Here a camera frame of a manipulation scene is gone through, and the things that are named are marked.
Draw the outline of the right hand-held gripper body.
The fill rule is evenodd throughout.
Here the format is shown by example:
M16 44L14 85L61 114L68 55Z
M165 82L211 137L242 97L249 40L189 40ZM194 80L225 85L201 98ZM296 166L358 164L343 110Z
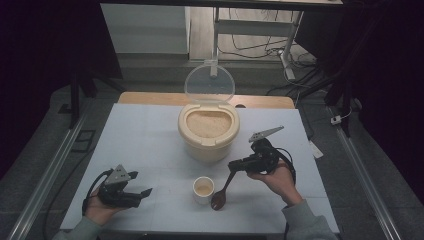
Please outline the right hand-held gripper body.
M254 151L246 160L247 172L272 172L278 165L281 153L272 146L267 136L283 129L280 125L276 128L255 132L248 140Z

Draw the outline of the cream rice container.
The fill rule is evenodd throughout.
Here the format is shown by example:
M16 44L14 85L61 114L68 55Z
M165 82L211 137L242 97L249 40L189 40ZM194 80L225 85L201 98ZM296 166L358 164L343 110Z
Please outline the cream rice container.
M228 114L232 119L229 130L221 136L203 138L191 132L186 118L192 112L218 111ZM188 104L182 108L178 117L178 131L186 144L188 154L201 162L213 163L225 158L240 129L240 118L236 109L228 104Z

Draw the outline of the white table sheet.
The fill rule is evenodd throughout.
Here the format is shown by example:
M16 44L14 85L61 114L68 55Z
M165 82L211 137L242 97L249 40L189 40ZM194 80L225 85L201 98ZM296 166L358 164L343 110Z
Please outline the white table sheet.
M62 229L72 229L80 221L82 201L95 178L121 164L138 172L127 191L152 191L139 207L116 214L106 226L111 231L280 234L286 224L281 212L284 203L263 183L237 173L227 188L226 203L218 211L211 208L211 201L202 205L194 200L193 183L206 176L214 182L214 194L220 191L229 174L228 163L251 154L251 135L282 125L282 130L270 136L271 144L292 156L296 187L313 213L324 216L333 232L339 230L297 110L240 109L241 127L230 153L213 164L187 154L177 128L180 110L178 106L113 106Z

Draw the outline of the metal floor rail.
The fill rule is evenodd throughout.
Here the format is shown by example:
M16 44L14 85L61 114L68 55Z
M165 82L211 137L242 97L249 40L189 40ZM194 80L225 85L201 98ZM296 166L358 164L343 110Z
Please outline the metal floor rail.
M71 147L74 144L77 135L87 119L87 115L88 112L84 110L75 125L66 132L65 138L60 142L58 150L55 152L41 179L37 183L33 193L6 240L25 240L48 196L48 193L52 189L53 183L65 163L69 152L71 151Z
M402 240L401 234L389 213L389 210L380 196L371 176L369 175L356 146L341 127L341 123L335 121L336 116L330 118L330 124L336 129L339 140L351 162L353 170L367 196L368 202L374 211L382 231L387 240Z

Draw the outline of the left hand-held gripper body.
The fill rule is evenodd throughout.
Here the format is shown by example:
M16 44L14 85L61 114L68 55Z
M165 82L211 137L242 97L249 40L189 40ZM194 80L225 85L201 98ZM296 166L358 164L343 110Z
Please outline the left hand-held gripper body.
M104 205L117 208L137 208L140 205L139 194L124 191L129 181L133 180L128 173L121 164L109 171L98 191Z

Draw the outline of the white paper tag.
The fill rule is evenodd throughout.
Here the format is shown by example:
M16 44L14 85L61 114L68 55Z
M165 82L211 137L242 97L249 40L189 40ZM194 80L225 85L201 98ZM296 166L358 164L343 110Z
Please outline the white paper tag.
M315 159L319 159L324 156L321 150L312 141L309 142L309 145Z

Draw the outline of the person's right hand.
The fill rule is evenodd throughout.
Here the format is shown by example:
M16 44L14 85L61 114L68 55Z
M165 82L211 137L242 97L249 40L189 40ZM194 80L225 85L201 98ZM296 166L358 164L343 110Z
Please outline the person's right hand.
M279 195L289 207L303 201L302 196L295 187L288 165L282 160L279 161L276 169L272 173L263 175L248 172L247 176L251 179L263 182L272 192Z

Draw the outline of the black floor frame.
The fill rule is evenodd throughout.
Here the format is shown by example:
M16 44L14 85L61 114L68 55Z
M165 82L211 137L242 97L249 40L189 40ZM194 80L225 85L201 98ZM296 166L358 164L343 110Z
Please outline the black floor frame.
M74 141L72 152L86 153L90 150L93 143L95 130L81 130Z

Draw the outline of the brown wooden spoon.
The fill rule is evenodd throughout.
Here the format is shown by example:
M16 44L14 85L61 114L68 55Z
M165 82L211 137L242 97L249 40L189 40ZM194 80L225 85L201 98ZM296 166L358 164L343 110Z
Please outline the brown wooden spoon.
M235 172L231 172L223 186L223 188L216 192L211 199L211 208L215 211L220 210L226 203L226 191L227 188L229 186L229 184L231 183L231 181L233 180L234 176L236 175Z

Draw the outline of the wooden table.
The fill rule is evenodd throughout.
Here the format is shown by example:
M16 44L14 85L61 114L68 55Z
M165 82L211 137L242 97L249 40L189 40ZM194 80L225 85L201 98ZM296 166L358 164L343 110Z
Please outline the wooden table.
M118 102L121 104L184 106L189 104L190 100L184 93L124 92L120 95ZM228 103L234 107L243 106L245 108L295 108L293 100L283 96L234 95Z

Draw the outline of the rice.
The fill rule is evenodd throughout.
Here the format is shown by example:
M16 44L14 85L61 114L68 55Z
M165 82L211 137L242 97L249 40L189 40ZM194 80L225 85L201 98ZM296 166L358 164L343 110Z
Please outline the rice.
M214 138L226 133L232 125L231 117L218 111L192 112L186 118L191 132L203 138Z

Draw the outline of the grey metal desk frame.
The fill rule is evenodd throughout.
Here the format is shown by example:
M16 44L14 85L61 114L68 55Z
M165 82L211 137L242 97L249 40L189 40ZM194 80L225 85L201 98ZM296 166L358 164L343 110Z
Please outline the grey metal desk frame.
M295 75L289 63L289 55L302 16L302 11L292 11L292 18L287 22L279 21L278 19L274 21L236 20L230 17L225 19L220 17L220 8L215 7L213 14L212 61L215 64L218 63L219 35L282 37L285 45L282 50L277 51L277 56L282 63L284 76L288 81L292 81L295 79Z

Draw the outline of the black stand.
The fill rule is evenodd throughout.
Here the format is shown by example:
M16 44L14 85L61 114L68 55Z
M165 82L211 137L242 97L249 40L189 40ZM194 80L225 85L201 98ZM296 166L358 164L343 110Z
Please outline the black stand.
M126 89L119 85L116 81L111 78L106 77L103 74L92 70L84 70L75 72L71 75L70 79L70 90L71 90L71 104L69 112L71 114L71 123L69 125L70 129L73 129L79 118L80 118L80 96L79 91L82 90L83 93L89 98L95 98L97 96L97 88L95 86L94 80L100 80L105 83L112 89L116 90L119 93L123 93Z
M329 92L324 98L328 106L335 106L339 100L342 100L341 107L341 129L349 137L349 117L351 110L352 83L347 77L337 77L334 79Z

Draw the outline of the white cup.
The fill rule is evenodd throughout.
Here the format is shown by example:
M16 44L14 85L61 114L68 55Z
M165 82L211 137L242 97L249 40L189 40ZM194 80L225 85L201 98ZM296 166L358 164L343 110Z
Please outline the white cup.
M209 204L214 194L215 186L211 178L206 176L198 177L193 183L194 200L198 204Z

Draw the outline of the clear round container lid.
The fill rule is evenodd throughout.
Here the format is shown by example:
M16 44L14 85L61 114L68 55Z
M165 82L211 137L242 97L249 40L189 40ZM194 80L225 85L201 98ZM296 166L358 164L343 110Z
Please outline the clear round container lid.
M203 64L188 74L184 91L193 101L223 103L234 96L235 82L222 66Z

